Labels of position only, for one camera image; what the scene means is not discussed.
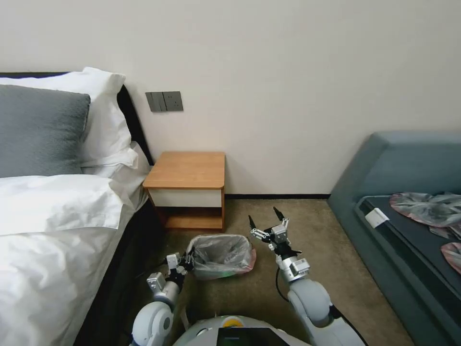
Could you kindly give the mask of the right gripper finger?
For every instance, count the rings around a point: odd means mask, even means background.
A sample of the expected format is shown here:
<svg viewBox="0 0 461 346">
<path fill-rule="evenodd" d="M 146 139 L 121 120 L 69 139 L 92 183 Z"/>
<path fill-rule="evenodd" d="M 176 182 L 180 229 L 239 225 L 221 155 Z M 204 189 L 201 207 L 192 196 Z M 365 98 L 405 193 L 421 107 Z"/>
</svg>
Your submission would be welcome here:
<svg viewBox="0 0 461 346">
<path fill-rule="evenodd" d="M 271 241 L 272 228 L 267 228 L 265 230 L 260 230 L 256 227 L 254 220 L 250 215 L 248 215 L 249 224 L 250 224 L 250 234 L 261 241 Z"/>
<path fill-rule="evenodd" d="M 289 224 L 289 218 L 286 218 L 284 214 L 278 210 L 276 207 L 273 207 L 273 210 L 280 221 L 279 225 L 273 226 L 273 230 L 287 230 L 288 229 L 288 224 Z"/>
</svg>

